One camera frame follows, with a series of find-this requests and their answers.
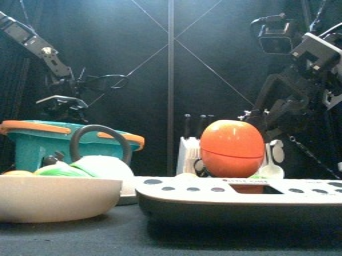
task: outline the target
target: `black handle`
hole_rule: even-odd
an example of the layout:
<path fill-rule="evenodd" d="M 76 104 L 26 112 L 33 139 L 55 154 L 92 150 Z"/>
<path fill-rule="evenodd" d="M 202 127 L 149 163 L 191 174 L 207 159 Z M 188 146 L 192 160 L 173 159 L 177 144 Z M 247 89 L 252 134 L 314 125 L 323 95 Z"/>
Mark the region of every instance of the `black handle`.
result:
<path fill-rule="evenodd" d="M 84 125 L 81 128 L 79 128 L 72 137 L 71 137 L 71 141 L 69 141 L 69 156 L 71 156 L 71 160 L 72 162 L 77 161 L 81 157 L 79 154 L 79 142 L 80 142 L 80 138 L 81 136 L 87 133 L 87 132 L 92 132 L 92 131 L 99 131 L 99 132 L 104 132 L 107 134 L 109 134 L 115 140 L 117 140 L 117 142 L 120 143 L 120 146 L 123 148 L 123 157 L 121 157 L 121 161 L 129 165 L 131 163 L 131 158 L 132 158 L 132 149 L 131 146 L 125 140 L 125 138 L 123 137 L 123 135 L 120 133 L 117 133 L 113 129 L 111 129 L 107 126 L 103 125 L 97 125 L 97 124 L 91 124 L 91 125 Z"/>

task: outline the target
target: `orange handle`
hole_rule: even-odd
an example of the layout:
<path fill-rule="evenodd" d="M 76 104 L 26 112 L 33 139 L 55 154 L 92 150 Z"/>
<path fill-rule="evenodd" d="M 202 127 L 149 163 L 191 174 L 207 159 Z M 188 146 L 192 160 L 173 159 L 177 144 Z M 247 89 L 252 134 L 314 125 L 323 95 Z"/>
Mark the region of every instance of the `orange handle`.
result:
<path fill-rule="evenodd" d="M 39 124 L 39 123 L 32 123 L 26 121 L 2 121 L 2 124 L 0 125 L 0 133 L 6 135 L 8 130 L 10 129 L 29 129 L 29 130 L 36 130 L 36 131 L 44 131 L 44 132 L 56 132 L 56 133 L 63 133 L 63 134 L 69 134 L 71 129 L 65 127 L 59 127 L 55 125 L 49 124 Z"/>

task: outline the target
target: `teal plastic container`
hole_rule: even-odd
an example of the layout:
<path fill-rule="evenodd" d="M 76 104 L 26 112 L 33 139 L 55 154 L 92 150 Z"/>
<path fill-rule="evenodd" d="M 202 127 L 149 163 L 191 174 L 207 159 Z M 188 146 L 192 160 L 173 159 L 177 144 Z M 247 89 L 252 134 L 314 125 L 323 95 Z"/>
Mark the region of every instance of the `teal plastic container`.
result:
<path fill-rule="evenodd" d="M 4 121 L 1 129 L 6 130 L 6 135 L 16 145 L 16 169 L 36 171 L 41 167 L 43 158 L 55 155 L 56 152 L 64 155 L 63 161 L 71 163 L 69 140 L 73 132 L 81 127 L 80 124 L 36 120 Z M 132 151 L 141 149 L 143 137 L 123 131 L 115 131 L 128 138 Z M 105 155 L 117 158 L 123 156 L 119 142 L 113 138 L 100 136 L 96 131 L 81 136 L 79 152 L 81 156 Z"/>

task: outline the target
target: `cable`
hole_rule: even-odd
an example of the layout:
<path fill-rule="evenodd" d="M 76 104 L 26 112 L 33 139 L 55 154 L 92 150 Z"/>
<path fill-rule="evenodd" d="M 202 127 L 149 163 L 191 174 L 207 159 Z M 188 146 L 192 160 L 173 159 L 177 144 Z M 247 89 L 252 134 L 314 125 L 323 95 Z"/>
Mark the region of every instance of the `cable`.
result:
<path fill-rule="evenodd" d="M 25 8 L 25 5 L 24 5 L 24 0 L 20 0 L 20 5 L 21 5 L 21 10 L 22 10 L 24 16 L 25 16 L 25 21 L 26 21 L 26 25 L 24 25 L 21 23 L 20 23 L 20 25 L 22 25 L 24 27 L 28 27 L 33 31 L 33 33 L 36 34 L 36 31 L 35 31 L 35 29 L 33 29 L 33 27 L 29 23 L 29 19 L 28 19 L 28 15 L 26 15 L 26 8 Z"/>
<path fill-rule="evenodd" d="M 335 32 L 339 28 L 342 27 L 342 22 L 338 23 L 334 27 L 331 27 L 328 30 L 326 30 L 326 32 L 323 32 L 319 37 L 323 38 L 327 34 L 331 34 L 332 32 Z"/>

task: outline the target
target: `metal rod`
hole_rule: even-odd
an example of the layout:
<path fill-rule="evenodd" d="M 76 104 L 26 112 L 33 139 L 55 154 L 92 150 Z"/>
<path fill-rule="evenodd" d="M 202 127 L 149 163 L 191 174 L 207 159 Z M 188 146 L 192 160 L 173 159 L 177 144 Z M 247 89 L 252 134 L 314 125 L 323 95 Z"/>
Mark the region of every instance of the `metal rod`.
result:
<path fill-rule="evenodd" d="M 307 0 L 300 0 L 302 2 L 302 9 L 303 9 L 303 16 L 304 16 L 304 25 L 307 31 L 310 30 L 310 25 L 312 22 L 312 15 L 311 15 L 311 10 L 310 10 L 310 5 Z"/>
<path fill-rule="evenodd" d="M 173 176 L 173 6 L 173 0 L 168 0 L 167 176 Z"/>

